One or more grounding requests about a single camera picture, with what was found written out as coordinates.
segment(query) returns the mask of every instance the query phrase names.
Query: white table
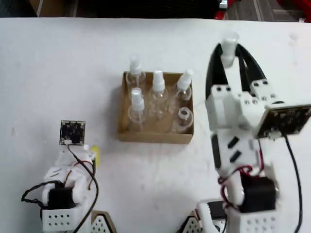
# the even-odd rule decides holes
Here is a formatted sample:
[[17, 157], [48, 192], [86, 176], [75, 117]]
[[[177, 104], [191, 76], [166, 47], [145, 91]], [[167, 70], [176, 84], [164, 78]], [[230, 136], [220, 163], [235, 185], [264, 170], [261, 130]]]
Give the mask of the white table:
[[[54, 163], [63, 119], [85, 120], [86, 143], [102, 150], [95, 209], [108, 211], [118, 232], [173, 233], [199, 200], [219, 198], [204, 106], [205, 77], [209, 56], [228, 29], [239, 33], [240, 43], [280, 95], [311, 99], [309, 24], [0, 19], [1, 232], [40, 232], [39, 208], [20, 198]], [[189, 145], [116, 139], [121, 75], [133, 53], [147, 71], [194, 69], [195, 134]], [[301, 232], [311, 227], [310, 133], [308, 124], [301, 135], [290, 137], [304, 196]], [[291, 233], [298, 219], [293, 165], [283, 139], [269, 152], [276, 154], [283, 232]], [[41, 191], [32, 195], [40, 196]]]

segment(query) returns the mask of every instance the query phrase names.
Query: yellow part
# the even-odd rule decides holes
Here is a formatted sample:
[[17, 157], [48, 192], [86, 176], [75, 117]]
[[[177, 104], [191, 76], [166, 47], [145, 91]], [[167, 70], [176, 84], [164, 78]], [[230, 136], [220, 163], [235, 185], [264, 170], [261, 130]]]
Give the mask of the yellow part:
[[99, 150], [99, 147], [96, 145], [94, 145], [91, 148], [91, 151], [96, 153], [95, 161], [96, 161], [96, 167], [98, 167], [99, 163], [101, 162], [101, 151]]

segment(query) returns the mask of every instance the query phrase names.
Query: white spray nozzle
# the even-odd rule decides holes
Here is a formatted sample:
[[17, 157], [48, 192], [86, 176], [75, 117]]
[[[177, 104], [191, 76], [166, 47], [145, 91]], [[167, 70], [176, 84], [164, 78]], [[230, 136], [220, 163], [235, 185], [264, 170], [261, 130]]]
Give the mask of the white spray nozzle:
[[142, 111], [145, 108], [145, 101], [142, 97], [141, 89], [135, 87], [132, 89], [132, 108], [134, 111]]
[[139, 75], [141, 73], [141, 64], [137, 56], [131, 56], [130, 73], [132, 75]]
[[191, 84], [193, 75], [194, 75], [193, 70], [188, 69], [182, 76], [180, 76], [177, 82], [178, 89], [183, 91], [187, 90]]
[[224, 68], [229, 68], [233, 65], [239, 38], [239, 35], [235, 32], [227, 32], [224, 35], [222, 40], [223, 54], [221, 55]]
[[162, 70], [156, 70], [154, 72], [154, 79], [152, 89], [154, 91], [164, 91], [165, 89], [165, 81]]

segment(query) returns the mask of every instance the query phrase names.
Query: circuit board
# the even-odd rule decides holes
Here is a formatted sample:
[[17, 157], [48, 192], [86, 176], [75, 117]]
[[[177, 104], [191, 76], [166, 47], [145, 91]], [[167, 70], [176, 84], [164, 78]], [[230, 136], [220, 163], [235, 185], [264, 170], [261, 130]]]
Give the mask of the circuit board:
[[85, 121], [62, 120], [60, 124], [59, 144], [64, 145], [64, 140], [71, 140], [74, 145], [83, 145], [85, 126]]
[[299, 134], [310, 116], [311, 105], [267, 109], [257, 138], [269, 137], [273, 132], [280, 132], [281, 135]]

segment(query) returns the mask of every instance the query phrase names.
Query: red wire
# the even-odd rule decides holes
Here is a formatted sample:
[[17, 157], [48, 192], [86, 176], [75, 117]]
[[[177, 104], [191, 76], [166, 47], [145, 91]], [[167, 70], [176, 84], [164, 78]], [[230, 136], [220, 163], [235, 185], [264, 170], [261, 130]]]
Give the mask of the red wire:
[[[259, 140], [258, 140], [258, 143], [259, 143], [259, 166], [260, 166], [260, 169], [259, 169], [258, 174], [255, 175], [255, 177], [258, 177], [261, 174], [261, 172], [264, 170], [263, 154], [262, 154], [261, 144], [260, 144]], [[253, 168], [250, 165], [238, 167], [226, 178], [219, 177], [218, 178], [218, 184], [223, 184], [224, 182], [226, 182], [230, 178], [230, 176], [232, 176], [237, 171], [239, 171], [241, 174], [251, 176], [250, 172], [253, 171]], [[225, 195], [225, 189], [226, 189], [226, 185], [223, 184], [221, 189], [220, 189], [220, 195], [221, 195], [222, 199], [224, 200], [224, 202], [226, 203], [225, 208], [227, 208], [227, 207], [237, 208], [234, 204], [229, 202], [227, 196]]]

